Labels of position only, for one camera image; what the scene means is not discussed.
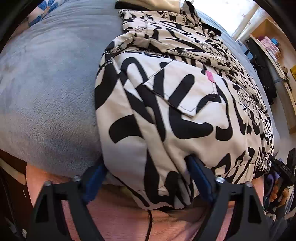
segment curtain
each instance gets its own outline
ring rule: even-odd
[[[241,32],[241,34],[234,39],[235,41],[240,39],[241,41],[245,41],[249,38],[249,35],[268,17],[268,14],[259,7],[253,17],[250,19],[249,23],[245,27],[245,29]]]
[[[261,9],[253,0],[193,0],[193,6],[219,23],[236,40],[261,18]]]

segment metal bolt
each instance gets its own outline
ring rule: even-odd
[[[46,181],[46,182],[44,183],[44,186],[45,186],[45,187],[48,187],[48,186],[50,186],[50,185],[52,185],[52,182],[51,182],[51,181]]]
[[[74,176],[74,177],[72,178],[72,181],[74,181],[74,182],[79,182],[79,181],[81,181],[81,177],[80,177],[80,176]]]
[[[253,187],[253,183],[251,183],[251,182],[246,182],[246,186],[249,187],[249,188],[251,188],[251,187]]]
[[[223,177],[216,177],[216,182],[218,183],[224,183],[225,179]]]

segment hand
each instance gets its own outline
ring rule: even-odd
[[[277,194],[278,194],[278,191],[279,191],[279,187],[278,187],[277,183],[278,183],[278,180],[276,180],[274,188],[273,188],[273,190],[272,190],[272,192],[271,192],[271,194],[269,196],[270,202],[273,202],[277,198]],[[288,196],[289,196],[289,190],[287,188],[285,188],[283,190],[283,197],[282,197],[282,199],[280,201],[279,207],[286,203]]]

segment black device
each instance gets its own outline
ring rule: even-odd
[[[273,202],[271,202],[267,208],[268,211],[274,213],[276,208],[280,204],[284,189],[288,186],[294,185],[294,183],[296,182],[296,177],[294,174],[294,169],[296,165],[296,148],[293,148],[289,151],[287,165],[277,160],[272,155],[269,156],[269,160],[271,161],[271,168],[280,176],[277,183],[279,187],[277,198]]]
[[[194,241],[216,240],[229,201],[236,202],[226,235],[227,240],[269,240],[262,205],[251,182],[231,184],[222,177],[215,177],[213,172],[193,155],[187,156],[185,161],[200,195],[211,205],[211,210],[194,237]],[[81,241],[103,241],[86,204],[95,198],[106,173],[107,169],[101,157],[97,165],[89,168],[82,178],[76,176],[70,182],[55,185],[49,181],[45,182],[34,206],[27,241],[72,240],[61,200],[69,202]]]
[[[257,75],[266,93],[268,103],[272,105],[274,103],[273,98],[276,98],[276,88],[274,86],[271,73],[268,69],[268,59],[265,58],[263,50],[255,43],[252,38],[247,39],[246,43],[253,55],[253,58],[250,60],[250,62],[257,71]]]

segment finger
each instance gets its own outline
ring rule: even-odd
[[[286,201],[287,201],[287,199],[283,197],[279,203],[279,206],[284,205],[286,203]]]
[[[289,190],[288,190],[287,188],[284,189],[284,191],[283,191],[283,196],[284,196],[285,198],[287,198],[287,197],[289,196]]]
[[[270,201],[274,201],[277,198],[277,194],[276,193],[271,193],[270,195]]]
[[[278,185],[274,185],[273,192],[278,193],[278,191],[279,191]]]

